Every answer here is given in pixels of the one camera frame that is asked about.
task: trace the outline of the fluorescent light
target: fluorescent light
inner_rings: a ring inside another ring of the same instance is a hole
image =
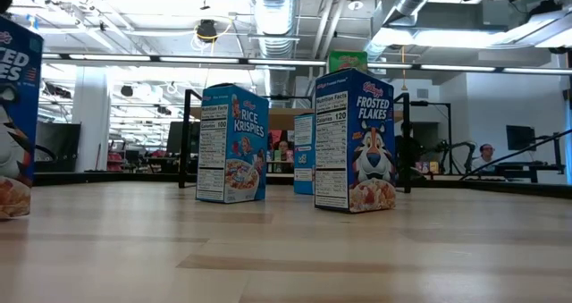
[[[218,57],[160,57],[161,62],[174,63],[239,63],[238,58]]]
[[[415,36],[417,46],[485,48],[497,40],[497,34],[467,30],[422,30]]]
[[[537,30],[547,26],[548,24],[552,23],[554,20],[545,20],[545,21],[529,21],[524,25],[518,26],[514,29],[507,31],[506,33],[498,34],[500,39],[497,39],[494,44],[510,44],[516,43],[520,39],[527,37],[528,35],[532,35]]]
[[[254,65],[325,66],[325,61],[304,60],[249,59],[248,63]]]
[[[544,40],[536,47],[550,48],[550,47],[569,47],[572,46],[572,29],[564,30],[560,34],[554,35],[551,38]]]
[[[503,72],[518,74],[547,74],[547,75],[572,75],[569,69],[543,69],[543,68],[510,68],[507,67]]]
[[[42,54],[42,58],[44,58],[44,59],[61,59],[62,57],[59,54]]]
[[[404,63],[368,63],[368,68],[373,69],[399,69],[399,70],[409,70],[413,65]]]
[[[85,59],[91,61],[129,61],[129,62],[149,62],[151,57],[140,55],[70,55],[71,59]]]
[[[411,45],[413,36],[407,30],[383,27],[377,31],[371,43],[377,46]]]
[[[422,70],[430,71],[459,71],[459,72],[493,72],[494,67],[456,66],[456,65],[421,65]]]

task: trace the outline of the cereal bowl image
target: cereal bowl image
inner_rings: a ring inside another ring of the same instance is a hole
[[[394,207],[395,187],[387,181],[378,179],[363,181],[349,191],[349,211],[352,213]]]
[[[0,218],[29,214],[30,188],[14,179],[0,177]]]
[[[229,201],[254,199],[259,181],[258,171],[252,164],[239,159],[226,161],[224,184]]]

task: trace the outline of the kellogg's logo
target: kellogg's logo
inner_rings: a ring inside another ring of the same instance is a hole
[[[381,88],[376,88],[375,84],[372,82],[364,83],[364,92],[373,94],[375,98],[383,96],[383,90]]]
[[[254,110],[257,108],[256,105],[253,105],[252,103],[250,103],[250,101],[244,101],[243,103],[244,107],[247,107],[250,109],[250,111]]]
[[[7,31],[0,31],[0,43],[9,45],[12,43],[12,35]]]

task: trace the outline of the white column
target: white column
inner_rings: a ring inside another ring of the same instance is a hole
[[[81,124],[76,173],[105,170],[112,86],[103,67],[77,67],[71,121]]]

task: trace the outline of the frosted flakes box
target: frosted flakes box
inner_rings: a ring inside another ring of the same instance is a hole
[[[29,214],[42,45],[0,17],[0,219]]]
[[[315,207],[395,207],[393,87],[355,69],[315,82]]]
[[[197,199],[265,198],[268,100],[232,84],[203,91]]]

